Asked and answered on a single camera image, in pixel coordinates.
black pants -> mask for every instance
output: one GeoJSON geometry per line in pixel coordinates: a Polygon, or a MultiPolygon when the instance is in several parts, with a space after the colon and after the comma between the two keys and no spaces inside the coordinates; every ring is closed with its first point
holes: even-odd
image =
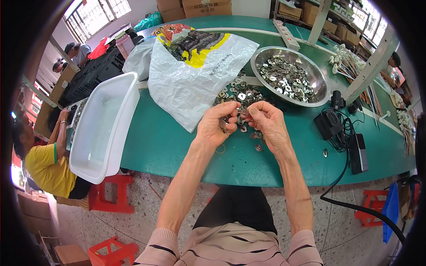
{"type": "Polygon", "coordinates": [[[92,183],[84,180],[81,177],[77,177],[77,179],[75,180],[74,188],[69,193],[68,198],[76,200],[84,199],[84,197],[86,197],[86,195],[89,193],[91,187],[92,183]]]}
{"type": "Polygon", "coordinates": [[[265,194],[261,188],[251,186],[219,185],[219,190],[201,212],[193,229],[234,222],[277,234],[265,194]]]}

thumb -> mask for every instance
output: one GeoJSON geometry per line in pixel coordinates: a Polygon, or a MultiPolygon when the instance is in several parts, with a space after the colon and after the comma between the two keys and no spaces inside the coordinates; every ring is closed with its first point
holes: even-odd
{"type": "Polygon", "coordinates": [[[261,125],[267,119],[265,115],[261,111],[259,111],[256,107],[249,108],[248,112],[250,113],[251,118],[253,118],[254,121],[256,121],[257,123],[261,125]]]}

yellow shirt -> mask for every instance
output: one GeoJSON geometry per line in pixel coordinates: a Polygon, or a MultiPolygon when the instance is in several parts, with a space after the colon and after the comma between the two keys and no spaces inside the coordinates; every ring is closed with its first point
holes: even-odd
{"type": "Polygon", "coordinates": [[[32,147],[25,156],[25,167],[41,189],[59,197],[68,198],[77,179],[69,169],[68,158],[56,160],[56,143],[32,147]]]}

white plastic tub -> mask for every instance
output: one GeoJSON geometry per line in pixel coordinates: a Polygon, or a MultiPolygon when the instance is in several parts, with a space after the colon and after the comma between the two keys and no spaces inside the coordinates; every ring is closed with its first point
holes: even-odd
{"type": "Polygon", "coordinates": [[[138,75],[129,72],[99,84],[91,93],[80,116],[69,157],[77,176],[100,184],[115,175],[132,121],[139,91],[138,75]]]}

green plastic bag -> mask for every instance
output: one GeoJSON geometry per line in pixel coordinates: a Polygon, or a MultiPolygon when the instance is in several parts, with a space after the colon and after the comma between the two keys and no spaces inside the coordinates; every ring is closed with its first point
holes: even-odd
{"type": "Polygon", "coordinates": [[[160,12],[155,12],[147,18],[142,19],[135,27],[135,31],[141,31],[163,23],[160,12]]]}

